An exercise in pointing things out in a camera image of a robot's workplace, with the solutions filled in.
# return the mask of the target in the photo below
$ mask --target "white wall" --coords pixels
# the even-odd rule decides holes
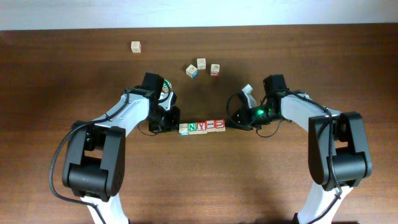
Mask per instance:
[[[397,0],[0,0],[0,30],[398,22]]]

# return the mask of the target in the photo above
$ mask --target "wooden table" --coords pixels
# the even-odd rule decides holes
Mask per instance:
[[[398,25],[93,29],[1,32],[0,223],[92,223],[88,209],[55,198],[50,161],[76,120],[105,113],[145,72],[169,79],[181,120],[226,118],[228,97],[283,73],[288,87],[362,114],[373,173],[344,200],[336,221],[398,219]],[[140,40],[141,54],[130,41]],[[185,74],[196,58],[221,65]],[[276,123],[262,134],[271,133]],[[283,123],[254,131],[154,138],[134,130],[120,191],[133,223],[279,223],[304,205],[312,179],[307,133]],[[55,169],[62,185],[64,149]]]

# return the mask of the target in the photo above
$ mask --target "wooden cube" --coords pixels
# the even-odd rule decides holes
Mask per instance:
[[[206,69],[206,59],[205,58],[198,58],[198,70]]]
[[[169,89],[167,88],[166,83],[169,84],[170,89],[172,89],[172,83],[170,83],[167,79],[164,79],[163,88],[162,88],[162,92],[164,92],[164,93],[169,92]]]
[[[198,69],[193,65],[188,66],[186,72],[187,75],[191,78],[195,78],[195,76],[198,75]]]
[[[188,134],[198,134],[198,129],[197,129],[196,123],[188,124]]]
[[[220,74],[220,65],[211,64],[210,75],[218,76]]]
[[[180,135],[189,135],[187,123],[180,124],[179,133],[180,133]]]
[[[197,131],[198,134],[207,134],[206,122],[197,122]]]
[[[141,43],[139,41],[132,41],[131,50],[133,53],[141,53]]]
[[[207,120],[206,121],[206,131],[207,132],[216,131],[216,121],[215,120]]]
[[[224,121],[224,119],[216,120],[216,131],[225,131],[225,121]]]

